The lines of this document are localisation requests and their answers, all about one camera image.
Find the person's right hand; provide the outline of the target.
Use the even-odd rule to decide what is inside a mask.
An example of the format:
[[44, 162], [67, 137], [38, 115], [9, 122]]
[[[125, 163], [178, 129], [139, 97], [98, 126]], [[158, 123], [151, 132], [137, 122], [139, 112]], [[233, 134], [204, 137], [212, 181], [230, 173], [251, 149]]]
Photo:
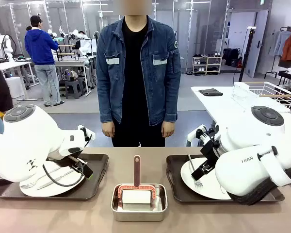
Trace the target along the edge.
[[102, 132], [105, 136], [113, 138], [115, 134], [115, 125], [111, 122], [106, 122], [101, 124]]

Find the person in denim jacket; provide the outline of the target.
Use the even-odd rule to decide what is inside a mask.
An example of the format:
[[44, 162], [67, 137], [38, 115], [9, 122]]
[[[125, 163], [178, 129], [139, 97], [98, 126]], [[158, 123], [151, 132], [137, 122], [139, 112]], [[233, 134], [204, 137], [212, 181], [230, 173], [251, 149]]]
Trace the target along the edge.
[[172, 27], [151, 18], [152, 0], [113, 0], [121, 19], [97, 41], [97, 91], [110, 92], [114, 147], [164, 147], [165, 90], [178, 89], [180, 52]]

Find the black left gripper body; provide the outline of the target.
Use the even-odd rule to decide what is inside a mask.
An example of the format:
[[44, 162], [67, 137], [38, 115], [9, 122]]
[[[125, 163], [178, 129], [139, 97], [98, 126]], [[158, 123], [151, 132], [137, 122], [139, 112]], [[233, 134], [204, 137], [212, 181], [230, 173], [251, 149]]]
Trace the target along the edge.
[[66, 156], [63, 159], [59, 160], [60, 167], [70, 167], [72, 169], [73, 166], [82, 166], [83, 164], [87, 164], [82, 159], [74, 156]]

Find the black stand with white top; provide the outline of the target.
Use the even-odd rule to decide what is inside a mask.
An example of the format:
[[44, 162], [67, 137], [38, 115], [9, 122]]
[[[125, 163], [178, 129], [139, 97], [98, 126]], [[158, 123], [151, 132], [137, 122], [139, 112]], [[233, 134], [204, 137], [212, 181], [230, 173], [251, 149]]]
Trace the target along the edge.
[[240, 76], [239, 76], [238, 82], [242, 82], [244, 70], [245, 70], [245, 67], [247, 65], [249, 52], [250, 52], [250, 49], [251, 49], [251, 44], [252, 44], [252, 40], [253, 40], [253, 36], [254, 36], [256, 28], [257, 28], [256, 26], [249, 26], [247, 28], [249, 30], [249, 36], [248, 36], [247, 47], [246, 47], [246, 50], [245, 50], [245, 53], [244, 53], [242, 68], [241, 68], [241, 72], [240, 72]]

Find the black clothes rack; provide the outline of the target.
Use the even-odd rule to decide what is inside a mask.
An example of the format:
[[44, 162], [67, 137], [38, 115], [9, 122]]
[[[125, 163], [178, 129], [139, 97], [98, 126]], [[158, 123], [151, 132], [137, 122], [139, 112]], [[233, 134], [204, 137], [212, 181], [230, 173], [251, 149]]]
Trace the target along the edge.
[[291, 68], [291, 62], [290, 61], [282, 61], [281, 56], [274, 56], [274, 46], [278, 37], [278, 34], [280, 31], [290, 31], [291, 32], [291, 26], [281, 27], [279, 31], [272, 33], [272, 43], [268, 48], [267, 54], [272, 58], [272, 63], [270, 66], [270, 70], [265, 72], [264, 77], [266, 78], [267, 75], [274, 75], [276, 77], [279, 75], [279, 68]]

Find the grey blue hanging shirt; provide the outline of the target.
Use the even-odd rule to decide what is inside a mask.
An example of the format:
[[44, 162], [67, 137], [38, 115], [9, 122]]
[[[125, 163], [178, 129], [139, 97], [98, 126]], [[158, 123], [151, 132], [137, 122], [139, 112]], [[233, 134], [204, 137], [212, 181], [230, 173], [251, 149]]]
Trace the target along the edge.
[[286, 40], [290, 37], [290, 31], [280, 31], [274, 46], [273, 55], [282, 56]]

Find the round white plate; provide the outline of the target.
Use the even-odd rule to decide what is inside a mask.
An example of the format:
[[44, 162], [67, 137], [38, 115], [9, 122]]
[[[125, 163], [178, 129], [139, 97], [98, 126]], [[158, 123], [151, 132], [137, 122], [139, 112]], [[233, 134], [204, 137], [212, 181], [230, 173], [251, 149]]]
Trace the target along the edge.
[[[69, 170], [71, 170], [70, 167], [60, 167], [56, 163], [51, 162], [51, 161], [45, 162], [45, 168], [47, 169], [47, 172], [49, 173], [49, 175], [53, 179], [57, 178], [58, 176], [60, 176], [63, 173], [68, 172]], [[42, 188], [40, 190], [34, 190], [33, 188], [29, 188], [29, 189], [20, 188], [20, 190], [23, 194], [30, 196], [30, 197], [43, 197], [43, 198], [44, 197], [52, 197], [52, 196], [56, 196], [56, 195], [59, 195], [59, 194], [62, 194], [66, 191], [71, 190], [72, 188], [74, 188], [78, 184], [80, 184], [83, 179], [84, 179], [84, 176], [82, 176], [80, 173], [77, 173], [74, 170], [72, 173], [64, 176], [59, 181], [57, 181], [58, 183], [60, 183], [60, 185], [57, 185], [56, 183], [54, 183], [54, 184], [49, 185], [49, 186]]]
[[210, 199], [231, 200], [226, 190], [223, 189], [218, 183], [214, 170], [212, 170], [209, 174], [204, 175], [199, 179], [203, 184], [202, 187], [195, 186], [194, 179], [191, 176], [192, 173], [193, 169], [191, 167], [190, 161], [185, 162], [181, 167], [180, 175], [184, 183], [192, 191]]

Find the rectangular steel container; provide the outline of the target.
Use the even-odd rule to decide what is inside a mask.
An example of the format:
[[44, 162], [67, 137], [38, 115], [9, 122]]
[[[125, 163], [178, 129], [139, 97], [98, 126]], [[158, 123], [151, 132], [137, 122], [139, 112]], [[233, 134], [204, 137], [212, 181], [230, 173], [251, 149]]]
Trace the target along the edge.
[[114, 219], [124, 222], [159, 222], [165, 218], [168, 210], [168, 198], [165, 187], [162, 184], [152, 184], [156, 195], [151, 203], [123, 203], [122, 197], [118, 196], [123, 186], [129, 183], [118, 184], [113, 189], [111, 209]]

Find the workbench with metal frame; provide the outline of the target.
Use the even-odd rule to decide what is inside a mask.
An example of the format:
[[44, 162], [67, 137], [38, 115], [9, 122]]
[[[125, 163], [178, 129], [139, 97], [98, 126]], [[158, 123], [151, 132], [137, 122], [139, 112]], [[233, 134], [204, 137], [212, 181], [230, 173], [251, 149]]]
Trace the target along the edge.
[[84, 96], [87, 97], [92, 89], [96, 87], [96, 56], [83, 56], [78, 58], [63, 57], [62, 60], [55, 59], [56, 67], [82, 67], [84, 69], [84, 81], [86, 91]]

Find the person's right forearm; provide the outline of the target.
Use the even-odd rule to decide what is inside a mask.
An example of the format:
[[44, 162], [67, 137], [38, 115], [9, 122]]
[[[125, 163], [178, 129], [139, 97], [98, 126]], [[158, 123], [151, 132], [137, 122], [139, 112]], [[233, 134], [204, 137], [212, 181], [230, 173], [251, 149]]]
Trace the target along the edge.
[[108, 90], [98, 89], [98, 102], [100, 112], [100, 122], [108, 123], [113, 120], [111, 104], [110, 104], [110, 92]]

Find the silver table knife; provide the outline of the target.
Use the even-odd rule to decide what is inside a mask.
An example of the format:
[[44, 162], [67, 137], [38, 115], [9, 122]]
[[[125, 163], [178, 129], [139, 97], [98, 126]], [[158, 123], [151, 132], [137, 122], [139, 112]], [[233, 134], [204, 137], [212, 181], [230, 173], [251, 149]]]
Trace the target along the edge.
[[[58, 177], [55, 178], [54, 180], [57, 182], [57, 181], [59, 181], [61, 178], [63, 178], [64, 176], [66, 176], [66, 175], [72, 173], [73, 171], [74, 171], [74, 170], [71, 169], [71, 170], [69, 170], [68, 172], [61, 174], [60, 176], [58, 176]], [[36, 190], [40, 190], [40, 189], [45, 188], [45, 187], [47, 187], [47, 186], [49, 186], [49, 185], [52, 185], [52, 184], [54, 184], [54, 183], [55, 183], [55, 182], [53, 182], [53, 181], [48, 182], [48, 183], [46, 183], [46, 184], [44, 184], [44, 185], [42, 185], [42, 186], [36, 188]]]

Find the dark brown serving tray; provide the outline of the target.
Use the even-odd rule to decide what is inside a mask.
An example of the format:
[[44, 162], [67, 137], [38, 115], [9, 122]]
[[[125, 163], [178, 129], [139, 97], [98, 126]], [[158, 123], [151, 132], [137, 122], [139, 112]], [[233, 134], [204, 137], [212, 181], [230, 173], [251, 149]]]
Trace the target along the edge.
[[[215, 200], [204, 197], [191, 190], [182, 180], [180, 169], [185, 162], [189, 161], [188, 155], [169, 155], [166, 158], [166, 175], [171, 185], [174, 199], [181, 204], [213, 204], [213, 203], [236, 203], [233, 200]], [[268, 193], [258, 203], [270, 204], [285, 199], [284, 195], [276, 188]]]
[[53, 190], [51, 186], [37, 190], [37, 197], [22, 193], [19, 183], [0, 186], [0, 199], [4, 200], [80, 200], [91, 199], [98, 190], [99, 184], [107, 170], [108, 155], [106, 154], [81, 154], [88, 166], [92, 169], [91, 179], [84, 178], [73, 188]]

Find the red handled white lint roller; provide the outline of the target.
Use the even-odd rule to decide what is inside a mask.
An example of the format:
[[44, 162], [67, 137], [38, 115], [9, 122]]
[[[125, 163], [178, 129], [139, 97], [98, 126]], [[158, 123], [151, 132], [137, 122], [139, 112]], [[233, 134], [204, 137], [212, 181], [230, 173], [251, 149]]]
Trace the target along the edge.
[[122, 184], [117, 197], [124, 211], [151, 211], [156, 198], [156, 188], [151, 184], [141, 184], [141, 157], [134, 156], [133, 184]]

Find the white drawer cabinet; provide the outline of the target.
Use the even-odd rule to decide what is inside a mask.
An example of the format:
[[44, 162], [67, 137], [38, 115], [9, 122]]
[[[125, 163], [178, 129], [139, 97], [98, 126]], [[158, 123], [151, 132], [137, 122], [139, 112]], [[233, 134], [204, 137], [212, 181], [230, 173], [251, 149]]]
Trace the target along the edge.
[[20, 77], [10, 77], [5, 79], [9, 87], [10, 95], [13, 99], [24, 96], [25, 92]]

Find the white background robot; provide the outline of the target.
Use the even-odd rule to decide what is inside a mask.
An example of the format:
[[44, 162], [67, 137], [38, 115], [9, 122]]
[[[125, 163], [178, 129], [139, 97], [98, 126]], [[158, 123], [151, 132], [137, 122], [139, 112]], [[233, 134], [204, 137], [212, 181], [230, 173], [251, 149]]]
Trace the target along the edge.
[[14, 61], [13, 59], [14, 50], [11, 45], [11, 38], [7, 34], [5, 35], [0, 34], [0, 51], [4, 52], [4, 56], [9, 62]]
[[72, 45], [72, 49], [79, 50], [82, 56], [87, 56], [91, 53], [91, 40], [85, 32], [75, 29], [71, 34], [71, 38], [77, 40], [77, 42]]

